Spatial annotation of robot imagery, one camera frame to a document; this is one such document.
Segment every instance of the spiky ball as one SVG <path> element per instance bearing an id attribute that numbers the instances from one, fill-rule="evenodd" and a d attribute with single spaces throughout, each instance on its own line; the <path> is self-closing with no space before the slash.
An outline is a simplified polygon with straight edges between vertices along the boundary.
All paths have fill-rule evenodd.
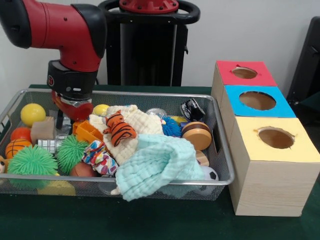
<path id="1" fill-rule="evenodd" d="M 8 165 L 8 174 L 55 175 L 58 164 L 47 150 L 35 145 L 20 150 Z M 20 189 L 44 188 L 49 181 L 32 179 L 10 179 L 12 185 Z"/>
<path id="2" fill-rule="evenodd" d="M 74 135 L 70 135 L 63 140 L 61 146 L 57 149 L 56 158 L 60 169 L 65 174 L 69 175 L 74 166 L 81 162 L 87 146 L 87 142 L 78 141 Z"/>
<path id="3" fill-rule="evenodd" d="M 171 137 L 181 137 L 181 127 L 178 123 L 169 116 L 162 118 L 165 121 L 165 124 L 162 124 L 162 130 L 164 135 Z"/>

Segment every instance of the metal wire basket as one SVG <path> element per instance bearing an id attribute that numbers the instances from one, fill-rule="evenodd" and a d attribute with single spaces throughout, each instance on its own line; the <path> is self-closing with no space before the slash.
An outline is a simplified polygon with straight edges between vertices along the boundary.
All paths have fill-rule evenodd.
<path id="1" fill-rule="evenodd" d="M 226 185 L 234 180 L 232 159 L 226 140 L 217 101 L 208 95 L 108 92 L 94 91 L 92 103 L 112 105 L 135 104 L 142 111 L 151 108 L 164 109 L 168 115 L 181 116 L 180 104 L 195 98 L 199 106 L 206 112 L 204 122 L 212 131 L 213 140 L 204 154 L 209 159 L 210 167 L 218 174 L 219 181 L 173 181 L 160 188 L 148 198 L 154 199 L 184 199 L 211 200 L 220 195 Z M 26 105 L 36 103 L 43 106 L 47 112 L 57 111 L 53 104 L 50 90 L 26 89 L 18 92 L 0 115 L 0 155 L 4 156 L 12 131 L 21 126 L 20 111 Z M 24 187 L 16 182 L 45 183 L 45 188 Z M 108 177 L 73 177 L 73 176 L 43 176 L 0 174 L 0 193 L 27 195 L 67 195 L 79 197 L 114 197 L 111 190 L 116 188 L 115 178 Z"/>

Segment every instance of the tiger plush toy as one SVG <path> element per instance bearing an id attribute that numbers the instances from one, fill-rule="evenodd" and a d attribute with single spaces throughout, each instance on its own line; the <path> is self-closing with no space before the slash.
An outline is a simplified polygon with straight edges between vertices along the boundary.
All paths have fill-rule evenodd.
<path id="1" fill-rule="evenodd" d="M 121 110 L 109 118 L 105 117 L 104 120 L 108 128 L 103 131 L 103 134 L 111 134 L 111 143 L 113 146 L 116 147 L 122 139 L 136 138 L 136 131 L 132 126 L 125 123 L 124 116 L 121 115 Z"/>

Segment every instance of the red robot arm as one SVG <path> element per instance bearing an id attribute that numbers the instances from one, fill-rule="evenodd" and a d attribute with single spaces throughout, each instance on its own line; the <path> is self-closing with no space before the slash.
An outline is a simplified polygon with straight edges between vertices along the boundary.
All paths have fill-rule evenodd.
<path id="1" fill-rule="evenodd" d="M 60 60 L 50 61 L 48 67 L 53 101 L 71 119 L 86 119 L 93 109 L 90 97 L 106 46 L 102 11 L 89 4 L 0 0 L 0 22 L 17 47 L 60 51 Z"/>

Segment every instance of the green table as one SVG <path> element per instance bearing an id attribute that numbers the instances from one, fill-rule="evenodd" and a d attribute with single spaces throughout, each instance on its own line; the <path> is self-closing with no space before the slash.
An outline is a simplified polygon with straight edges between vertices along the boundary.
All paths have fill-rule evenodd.
<path id="1" fill-rule="evenodd" d="M 44 88 L 32 85 L 33 88 Z M 96 90 L 210 94 L 209 87 L 96 86 Z M 0 195 L 6 239 L 320 239 L 320 185 L 301 217 L 235 216 L 229 190 L 212 201 Z"/>

